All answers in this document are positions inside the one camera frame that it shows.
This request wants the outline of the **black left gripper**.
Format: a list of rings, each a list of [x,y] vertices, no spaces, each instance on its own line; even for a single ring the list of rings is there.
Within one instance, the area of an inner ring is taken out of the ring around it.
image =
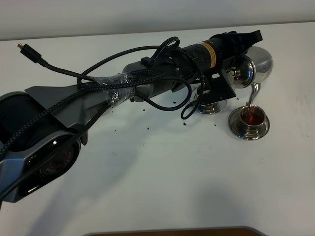
[[[209,105],[236,96],[234,89],[227,78],[227,70],[235,60],[241,58],[254,44],[261,41],[261,32],[256,30],[250,33],[236,31],[216,34],[201,43],[208,51],[210,65],[204,72],[204,90],[201,93],[201,104]]]

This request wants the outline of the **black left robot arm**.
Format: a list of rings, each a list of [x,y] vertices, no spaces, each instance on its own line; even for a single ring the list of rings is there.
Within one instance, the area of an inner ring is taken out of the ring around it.
[[[145,47],[112,55],[79,74],[55,67],[30,45],[19,44],[21,54],[32,62],[77,82],[31,87],[0,98],[1,201],[15,203],[66,173],[87,144],[94,123],[127,100],[146,102],[161,111],[181,110],[181,118],[188,119],[202,105],[235,97],[227,73],[260,41],[259,30],[216,34],[184,48],[179,38],[171,37],[152,46],[152,56],[109,77],[90,73]]]

